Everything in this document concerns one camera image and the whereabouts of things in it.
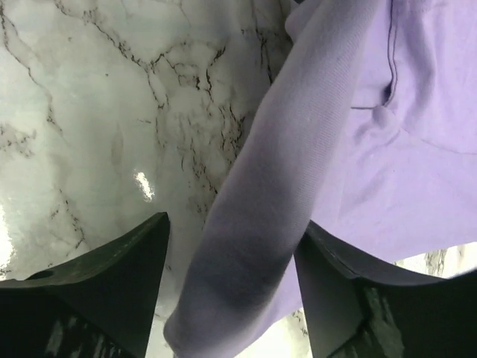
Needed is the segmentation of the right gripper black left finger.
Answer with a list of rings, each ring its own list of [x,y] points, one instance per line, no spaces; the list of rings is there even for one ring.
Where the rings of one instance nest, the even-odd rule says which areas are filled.
[[[1,282],[1,356],[144,357],[170,221],[125,235],[25,280]]]

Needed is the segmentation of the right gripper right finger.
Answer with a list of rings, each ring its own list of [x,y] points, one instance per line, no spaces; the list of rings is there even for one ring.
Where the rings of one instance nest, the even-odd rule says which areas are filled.
[[[476,273],[382,261],[310,224],[294,255],[314,357],[474,357]]]

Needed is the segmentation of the purple t shirt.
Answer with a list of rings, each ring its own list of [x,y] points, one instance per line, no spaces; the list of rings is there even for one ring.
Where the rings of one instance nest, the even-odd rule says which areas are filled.
[[[164,337],[234,357],[301,300],[309,222],[394,262],[476,240],[476,3],[293,1],[293,40]]]

